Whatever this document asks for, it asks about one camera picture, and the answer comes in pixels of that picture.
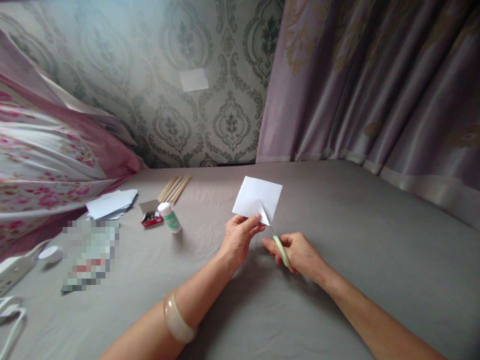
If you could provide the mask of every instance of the wall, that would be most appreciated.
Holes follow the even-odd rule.
[[[78,99],[119,117],[152,168],[249,162],[282,0],[0,4],[0,27]],[[178,71],[205,68],[183,92]]]

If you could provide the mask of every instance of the bangle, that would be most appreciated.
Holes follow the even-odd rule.
[[[170,334],[180,343],[188,344],[197,335],[198,328],[188,326],[182,315],[180,315],[175,300],[176,289],[171,290],[165,297],[165,307],[163,312],[165,314],[165,321]]]

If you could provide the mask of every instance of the scissors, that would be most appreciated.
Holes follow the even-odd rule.
[[[267,212],[265,211],[264,206],[262,204],[260,204],[260,205],[261,205],[261,208],[263,209],[263,213],[265,214],[266,219],[268,220],[268,223],[270,224],[271,233],[273,234],[273,241],[276,242],[276,245],[278,246],[278,249],[281,252],[281,257],[282,257],[283,263],[285,264],[285,266],[287,268],[289,268],[290,267],[290,261],[289,261],[289,258],[287,257],[287,253],[285,252],[285,249],[284,249],[282,243],[280,242],[279,237],[277,235],[275,235],[274,228],[272,227],[272,222],[270,221],[270,219],[267,215]]]

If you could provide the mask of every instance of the small red box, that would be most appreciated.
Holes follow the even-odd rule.
[[[152,226],[164,221],[164,218],[160,215],[160,211],[157,210],[158,206],[159,206],[159,202],[157,200],[142,202],[140,204],[140,209],[143,214],[141,217],[141,224],[145,228],[148,228],[149,226]],[[156,216],[156,218],[150,221],[147,221],[147,219],[152,216]]]

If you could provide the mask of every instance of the green scissors handle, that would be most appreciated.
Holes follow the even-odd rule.
[[[290,267],[290,261],[289,261],[289,258],[287,257],[287,253],[285,252],[285,249],[284,249],[282,243],[280,242],[279,237],[277,235],[273,235],[273,240],[276,242],[276,245],[280,249],[281,258],[283,260],[283,263],[285,264],[285,266],[287,268],[289,268]]]

